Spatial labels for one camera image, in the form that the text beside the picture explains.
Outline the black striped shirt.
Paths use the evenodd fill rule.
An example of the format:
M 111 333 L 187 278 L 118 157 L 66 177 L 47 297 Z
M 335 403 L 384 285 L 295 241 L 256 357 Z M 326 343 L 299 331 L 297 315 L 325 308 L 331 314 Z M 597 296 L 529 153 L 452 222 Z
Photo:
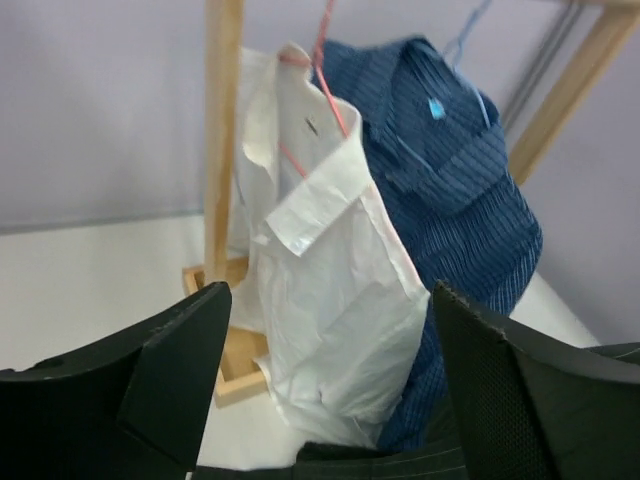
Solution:
M 509 455 L 507 465 L 486 463 L 469 469 L 450 405 L 433 418 L 435 439 L 426 448 L 385 454 L 366 449 L 307 442 L 293 465 L 249 471 L 199 466 L 195 479 L 545 479 L 544 465 Z

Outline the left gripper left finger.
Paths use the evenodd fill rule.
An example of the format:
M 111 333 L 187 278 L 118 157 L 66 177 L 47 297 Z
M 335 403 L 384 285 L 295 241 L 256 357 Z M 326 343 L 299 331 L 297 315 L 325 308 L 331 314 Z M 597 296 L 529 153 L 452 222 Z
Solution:
M 182 479 L 196 468 L 227 336 L 215 282 L 101 340 L 1 373 L 5 479 Z

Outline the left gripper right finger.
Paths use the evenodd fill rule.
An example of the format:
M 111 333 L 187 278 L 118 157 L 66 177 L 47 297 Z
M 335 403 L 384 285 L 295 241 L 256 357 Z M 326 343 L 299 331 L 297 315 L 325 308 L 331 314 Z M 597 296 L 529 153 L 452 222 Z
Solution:
M 432 301 L 470 478 L 638 478 L 637 343 L 575 347 L 443 283 Z

